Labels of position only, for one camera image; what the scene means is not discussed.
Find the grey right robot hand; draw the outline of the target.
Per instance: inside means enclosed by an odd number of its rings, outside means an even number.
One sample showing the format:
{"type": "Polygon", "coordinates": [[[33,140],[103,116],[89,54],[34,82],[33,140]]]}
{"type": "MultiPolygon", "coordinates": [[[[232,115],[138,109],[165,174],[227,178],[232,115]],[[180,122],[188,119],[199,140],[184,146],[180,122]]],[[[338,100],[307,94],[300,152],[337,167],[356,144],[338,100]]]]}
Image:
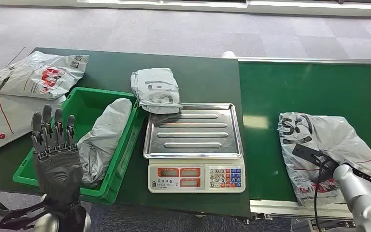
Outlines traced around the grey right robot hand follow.
{"type": "Polygon", "coordinates": [[[335,169],[339,166],[338,162],[328,155],[301,144],[295,145],[292,154],[319,167],[317,177],[312,180],[314,183],[322,183],[332,178],[335,169]]]}

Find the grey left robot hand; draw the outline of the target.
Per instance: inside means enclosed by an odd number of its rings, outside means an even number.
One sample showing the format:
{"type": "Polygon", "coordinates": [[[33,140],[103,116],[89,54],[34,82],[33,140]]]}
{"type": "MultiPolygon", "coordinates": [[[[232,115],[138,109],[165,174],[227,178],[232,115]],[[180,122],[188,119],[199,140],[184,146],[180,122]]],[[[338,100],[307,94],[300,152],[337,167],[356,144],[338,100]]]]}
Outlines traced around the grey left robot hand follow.
{"type": "Polygon", "coordinates": [[[83,177],[74,131],[74,116],[62,123],[62,109],[46,104],[31,121],[33,162],[40,190],[57,204],[79,200],[83,177]]]}

